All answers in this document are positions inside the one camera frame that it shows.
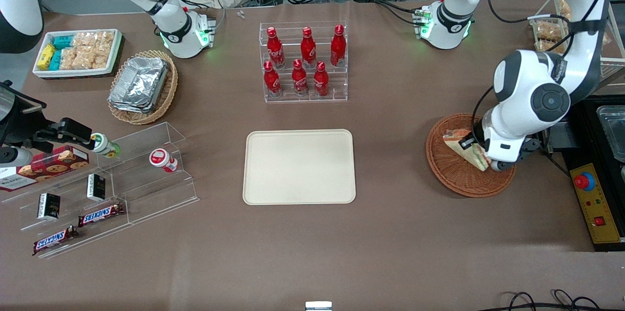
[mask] clear acrylic rack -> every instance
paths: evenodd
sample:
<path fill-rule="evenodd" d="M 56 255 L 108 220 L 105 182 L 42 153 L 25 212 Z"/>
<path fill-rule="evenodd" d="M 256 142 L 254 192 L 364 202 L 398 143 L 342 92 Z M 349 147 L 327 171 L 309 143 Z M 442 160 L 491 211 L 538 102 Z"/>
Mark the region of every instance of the clear acrylic rack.
<path fill-rule="evenodd" d="M 131 135 L 114 140 L 121 153 L 116 158 L 90 154 L 90 166 L 80 171 L 51 178 L 22 190 L 4 194 L 2 203 L 20 210 L 20 228 L 31 233 L 33 242 L 63 231 L 69 225 L 77 226 L 78 217 L 123 202 L 125 214 L 94 222 L 77 228 L 80 234 L 37 256 L 50 258 L 94 242 L 122 229 L 157 217 L 199 200 L 192 176 L 185 171 L 179 146 L 185 137 L 169 123 L 157 124 Z M 164 148 L 178 160 L 178 169 L 167 173 L 150 164 L 152 150 Z M 105 178 L 105 201 L 94 202 L 87 198 L 87 178 L 96 173 Z M 39 196 L 52 193 L 61 197 L 59 217 L 53 221 L 36 218 Z"/>
<path fill-rule="evenodd" d="M 335 67 L 330 64 L 330 42 L 334 37 L 334 27 L 337 24 L 345 26 L 345 40 L 347 49 L 345 51 L 345 66 Z M 267 28 L 274 27 L 277 36 L 283 44 L 284 57 L 286 60 L 284 68 L 275 69 L 280 77 L 280 84 L 283 89 L 281 97 L 270 97 L 267 87 L 263 82 L 263 63 L 270 60 L 267 51 Z M 306 69 L 306 80 L 308 84 L 308 95 L 300 97 L 295 94 L 291 72 L 293 71 L 293 60 L 302 58 L 300 44 L 302 42 L 302 29 L 309 26 L 312 29 L 312 38 L 317 45 L 317 61 L 326 63 L 326 71 L 330 77 L 330 93 L 326 97 L 318 97 L 314 92 L 315 69 Z M 260 81 L 263 86 L 265 102 L 268 104 L 276 102 L 339 102 L 348 99 L 348 68 L 350 38 L 346 21 L 317 21 L 317 22 L 271 22 L 261 23 L 259 31 L 259 49 L 261 55 Z"/>

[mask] green led light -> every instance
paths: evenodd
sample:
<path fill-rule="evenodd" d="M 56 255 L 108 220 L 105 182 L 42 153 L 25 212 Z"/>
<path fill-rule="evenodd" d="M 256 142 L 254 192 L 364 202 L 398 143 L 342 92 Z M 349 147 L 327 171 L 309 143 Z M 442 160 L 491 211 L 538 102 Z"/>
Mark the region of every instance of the green led light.
<path fill-rule="evenodd" d="M 169 48 L 169 45 L 167 44 L 167 40 L 165 39 L 165 37 L 163 37 L 163 33 L 161 33 L 161 39 L 163 39 L 163 44 L 165 44 L 165 47 Z"/>
<path fill-rule="evenodd" d="M 471 27 L 471 21 L 467 23 L 467 29 L 464 31 L 464 35 L 462 35 L 462 39 L 466 38 L 469 35 L 469 28 Z"/>
<path fill-rule="evenodd" d="M 421 30 L 421 37 L 425 38 L 425 39 L 429 38 L 430 31 L 432 31 L 431 25 L 430 24 L 426 24 L 423 27 L 423 29 Z"/>
<path fill-rule="evenodd" d="M 196 30 L 196 35 L 197 35 L 197 39 L 199 40 L 199 43 L 202 46 L 206 46 L 208 45 L 208 34 L 200 31 L 200 30 Z"/>

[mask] aluminum foil container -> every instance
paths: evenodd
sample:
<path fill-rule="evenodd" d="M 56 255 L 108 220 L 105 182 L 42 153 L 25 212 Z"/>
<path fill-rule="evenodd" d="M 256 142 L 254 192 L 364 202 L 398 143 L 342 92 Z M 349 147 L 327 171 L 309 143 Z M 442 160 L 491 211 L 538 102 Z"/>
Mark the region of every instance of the aluminum foil container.
<path fill-rule="evenodd" d="M 111 90 L 108 102 L 123 111 L 152 112 L 163 88 L 167 69 L 167 62 L 161 58 L 131 58 Z"/>

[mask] yellow snack package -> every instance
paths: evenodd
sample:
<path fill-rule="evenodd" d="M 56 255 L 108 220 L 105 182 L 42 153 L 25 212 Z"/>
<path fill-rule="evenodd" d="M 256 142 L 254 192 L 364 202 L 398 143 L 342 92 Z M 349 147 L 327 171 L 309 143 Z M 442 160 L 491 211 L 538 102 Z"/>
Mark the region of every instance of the yellow snack package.
<path fill-rule="evenodd" d="M 50 61 L 52 61 L 52 56 L 54 56 L 55 52 L 56 48 L 54 48 L 52 44 L 45 46 L 43 51 L 41 51 L 39 59 L 37 60 L 37 67 L 46 71 L 50 66 Z"/>

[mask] yellow control panel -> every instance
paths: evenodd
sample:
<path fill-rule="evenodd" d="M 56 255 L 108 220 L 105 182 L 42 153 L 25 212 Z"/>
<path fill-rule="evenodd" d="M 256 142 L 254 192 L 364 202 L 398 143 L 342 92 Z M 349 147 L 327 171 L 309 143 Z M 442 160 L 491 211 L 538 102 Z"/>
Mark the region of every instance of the yellow control panel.
<path fill-rule="evenodd" d="M 571 171 L 573 186 L 578 194 L 582 212 L 592 241 L 596 244 L 618 243 L 621 241 L 610 208 L 593 164 L 587 164 Z"/>

